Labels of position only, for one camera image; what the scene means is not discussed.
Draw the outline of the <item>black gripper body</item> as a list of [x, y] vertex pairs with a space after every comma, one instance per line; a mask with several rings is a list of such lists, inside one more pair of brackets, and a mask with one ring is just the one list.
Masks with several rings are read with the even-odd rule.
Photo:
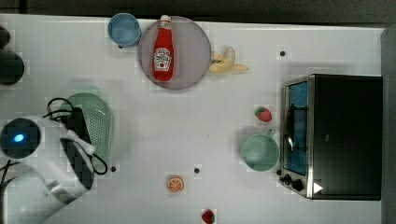
[[89, 144], [91, 143], [88, 127], [81, 108], [74, 107], [71, 114], [64, 120], [64, 125], [67, 130], [75, 132], [79, 138]]

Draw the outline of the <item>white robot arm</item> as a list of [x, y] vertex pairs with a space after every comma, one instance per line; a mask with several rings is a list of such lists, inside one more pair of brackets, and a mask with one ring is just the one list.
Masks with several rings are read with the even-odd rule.
[[1, 129], [1, 155], [27, 171], [1, 184], [1, 224], [42, 224], [92, 188], [91, 143], [82, 110], [56, 121], [17, 118]]

